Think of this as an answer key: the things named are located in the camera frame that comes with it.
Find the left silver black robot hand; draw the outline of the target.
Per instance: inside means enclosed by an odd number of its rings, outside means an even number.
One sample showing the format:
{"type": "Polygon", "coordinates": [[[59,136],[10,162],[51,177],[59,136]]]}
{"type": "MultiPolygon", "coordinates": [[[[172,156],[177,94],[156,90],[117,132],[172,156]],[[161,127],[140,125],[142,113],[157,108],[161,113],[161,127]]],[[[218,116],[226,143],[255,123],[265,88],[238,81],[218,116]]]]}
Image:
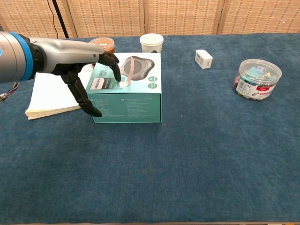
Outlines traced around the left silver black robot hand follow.
{"type": "Polygon", "coordinates": [[[87,92],[78,76],[88,64],[100,63],[108,66],[116,81],[121,81],[118,58],[102,47],[82,41],[30,37],[30,43],[37,46],[43,55],[44,63],[37,71],[59,75],[68,86],[79,106],[93,117],[102,117],[102,113],[88,99],[87,92]]]}

